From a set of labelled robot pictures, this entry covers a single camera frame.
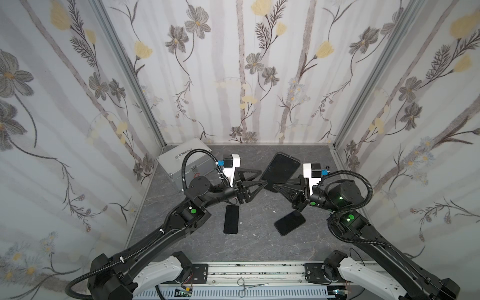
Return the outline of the black phone lying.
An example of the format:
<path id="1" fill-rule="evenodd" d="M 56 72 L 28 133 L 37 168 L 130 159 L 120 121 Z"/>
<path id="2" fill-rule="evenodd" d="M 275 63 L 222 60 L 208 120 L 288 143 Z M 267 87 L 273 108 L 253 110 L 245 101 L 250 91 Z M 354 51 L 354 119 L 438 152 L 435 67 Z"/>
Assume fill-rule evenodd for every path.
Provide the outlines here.
<path id="1" fill-rule="evenodd" d="M 284 152 L 277 152 L 268 164 L 261 176 L 261 180 L 267 181 L 265 190 L 277 193 L 274 184 L 285 184 L 301 166 L 299 159 Z"/>
<path id="2" fill-rule="evenodd" d="M 293 211 L 274 223 L 281 236 L 286 236 L 305 224 L 306 219 L 299 211 Z"/>

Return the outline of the black phone lying right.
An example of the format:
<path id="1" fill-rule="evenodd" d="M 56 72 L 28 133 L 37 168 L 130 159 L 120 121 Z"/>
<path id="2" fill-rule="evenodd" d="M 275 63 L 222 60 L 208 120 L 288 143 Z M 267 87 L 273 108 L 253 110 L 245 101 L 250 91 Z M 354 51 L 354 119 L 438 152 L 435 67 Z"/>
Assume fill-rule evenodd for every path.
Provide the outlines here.
<path id="1" fill-rule="evenodd" d="M 306 219 L 299 211 L 293 211 L 274 223 L 281 236 L 286 236 L 305 224 Z"/>

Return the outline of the black phone lying far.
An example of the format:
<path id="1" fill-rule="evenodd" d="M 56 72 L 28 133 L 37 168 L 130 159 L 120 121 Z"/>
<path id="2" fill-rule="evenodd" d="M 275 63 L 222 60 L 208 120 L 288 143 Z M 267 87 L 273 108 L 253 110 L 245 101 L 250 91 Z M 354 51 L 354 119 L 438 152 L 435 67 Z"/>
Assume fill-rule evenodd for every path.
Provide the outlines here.
<path id="1" fill-rule="evenodd" d="M 285 184 L 301 166 L 299 159 L 284 152 L 277 152 L 268 164 L 261 176 L 261 180 L 267 181 L 265 190 L 277 193 L 274 184 Z"/>

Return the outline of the black phone with silver edge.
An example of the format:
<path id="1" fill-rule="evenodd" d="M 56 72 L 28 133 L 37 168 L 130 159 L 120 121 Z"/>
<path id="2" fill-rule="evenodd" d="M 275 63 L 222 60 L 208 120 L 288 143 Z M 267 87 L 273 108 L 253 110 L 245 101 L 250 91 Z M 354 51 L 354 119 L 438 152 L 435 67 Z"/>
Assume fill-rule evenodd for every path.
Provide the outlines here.
<path id="1" fill-rule="evenodd" d="M 233 205 L 226 206 L 223 233 L 227 235 L 238 234 L 239 223 L 240 207 Z"/>

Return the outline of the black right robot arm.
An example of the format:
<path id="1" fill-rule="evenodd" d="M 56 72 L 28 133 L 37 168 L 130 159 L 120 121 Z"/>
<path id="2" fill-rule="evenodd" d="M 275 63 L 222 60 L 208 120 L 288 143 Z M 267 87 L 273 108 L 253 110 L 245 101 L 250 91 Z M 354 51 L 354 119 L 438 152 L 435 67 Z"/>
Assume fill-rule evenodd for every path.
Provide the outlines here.
<path id="1" fill-rule="evenodd" d="M 415 263 L 390 243 L 359 213 L 373 198 L 371 183 L 357 172 L 318 172 L 318 179 L 299 176 L 274 184 L 297 211 L 306 206 L 330 211 L 327 227 L 338 240 L 357 246 L 385 270 L 370 269 L 341 251 L 332 252 L 323 262 L 328 281 L 357 284 L 384 300 L 455 300 L 460 286 L 450 278 L 441 279 Z"/>

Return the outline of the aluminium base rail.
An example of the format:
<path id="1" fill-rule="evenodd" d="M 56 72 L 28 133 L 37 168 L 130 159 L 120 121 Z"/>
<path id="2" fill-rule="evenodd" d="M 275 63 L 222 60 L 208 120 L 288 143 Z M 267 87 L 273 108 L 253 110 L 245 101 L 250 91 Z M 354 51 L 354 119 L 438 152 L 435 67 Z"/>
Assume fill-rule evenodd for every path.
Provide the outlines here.
<path id="1" fill-rule="evenodd" d="M 323 282 L 321 261 L 273 261 L 273 262 L 197 262 L 182 267 L 180 260 L 169 257 L 164 261 L 151 262 L 142 269 L 133 281 L 138 284 L 136 292 L 154 285 L 227 285 L 243 278 L 247 283 L 305 284 L 308 277 Z"/>

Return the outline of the silver aluminium case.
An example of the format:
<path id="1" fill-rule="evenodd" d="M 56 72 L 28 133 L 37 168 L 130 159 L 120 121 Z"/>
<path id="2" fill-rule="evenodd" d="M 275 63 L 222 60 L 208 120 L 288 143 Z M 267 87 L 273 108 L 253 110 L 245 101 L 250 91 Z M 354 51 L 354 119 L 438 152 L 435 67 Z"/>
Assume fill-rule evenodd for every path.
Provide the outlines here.
<path id="1" fill-rule="evenodd" d="M 195 149 L 204 149 L 210 153 L 212 152 L 204 142 L 195 137 L 194 139 L 173 147 L 171 150 L 167 150 L 157 157 L 158 163 L 177 192 L 183 191 L 181 181 L 181 166 L 183 160 L 189 152 Z M 185 172 L 186 183 L 189 184 L 194 178 L 206 176 L 214 170 L 215 162 L 207 154 L 201 152 L 194 153 L 187 161 Z"/>

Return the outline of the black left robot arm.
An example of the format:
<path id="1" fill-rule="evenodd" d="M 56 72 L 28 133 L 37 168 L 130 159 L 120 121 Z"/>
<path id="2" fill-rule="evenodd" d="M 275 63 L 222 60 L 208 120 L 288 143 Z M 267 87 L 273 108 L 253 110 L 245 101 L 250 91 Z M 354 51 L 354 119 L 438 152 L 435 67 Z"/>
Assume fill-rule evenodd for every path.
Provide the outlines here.
<path id="1" fill-rule="evenodd" d="M 221 180 L 211 181 L 198 176 L 187 181 L 186 169 L 191 156 L 202 153 L 214 162 Z M 225 156 L 222 161 L 205 149 L 188 152 L 181 165 L 181 183 L 185 199 L 168 212 L 163 224 L 133 246 L 111 256 L 102 254 L 91 263 L 88 273 L 67 283 L 64 292 L 77 300 L 131 300 L 140 284 L 138 275 L 166 248 L 194 233 L 211 217 L 208 207 L 227 203 L 232 199 L 242 205 L 250 203 L 266 187 L 259 180 L 260 170 L 238 166 L 237 154 Z"/>

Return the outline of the steel forceps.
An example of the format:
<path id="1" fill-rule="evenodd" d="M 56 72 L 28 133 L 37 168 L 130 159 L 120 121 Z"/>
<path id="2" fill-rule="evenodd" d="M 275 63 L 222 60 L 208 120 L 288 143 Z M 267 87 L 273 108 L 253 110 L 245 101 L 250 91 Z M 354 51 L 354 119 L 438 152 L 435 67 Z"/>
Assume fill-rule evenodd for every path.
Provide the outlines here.
<path id="1" fill-rule="evenodd" d="M 237 285 L 240 287 L 240 290 L 238 291 L 237 295 L 238 295 L 240 298 L 244 298 L 244 297 L 247 296 L 247 292 L 248 292 L 250 289 L 257 288 L 257 287 L 261 287 L 261 286 L 267 286 L 268 283 L 246 284 L 245 279 L 239 278 L 239 279 L 237 280 Z"/>

